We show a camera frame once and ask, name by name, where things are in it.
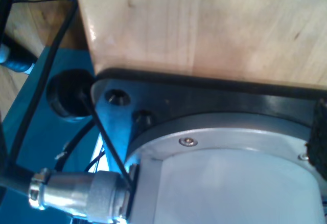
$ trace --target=screw hole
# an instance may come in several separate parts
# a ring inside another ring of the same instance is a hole
[[[131,103],[128,94],[121,89],[111,89],[105,95],[108,103],[117,106],[126,106]]]

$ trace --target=metal connector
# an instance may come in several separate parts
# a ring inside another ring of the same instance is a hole
[[[39,173],[34,174],[28,192],[30,205],[38,210],[44,210],[43,202],[44,188],[47,184],[51,171],[49,169],[42,169]]]
[[[116,172],[50,172],[35,174],[29,188],[33,208],[52,207],[90,222],[110,223],[122,217],[127,186]]]

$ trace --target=screw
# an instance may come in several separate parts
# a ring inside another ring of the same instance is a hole
[[[110,104],[117,106],[129,105],[131,102],[128,94],[120,89],[109,90],[106,93],[105,98]]]
[[[197,140],[194,140],[192,138],[180,138],[179,139],[179,143],[182,146],[187,146],[187,147],[191,147],[191,146],[196,146],[198,144]]]
[[[309,157],[306,153],[302,153],[298,156],[298,159],[299,160],[302,160],[302,161],[308,161],[309,160]]]

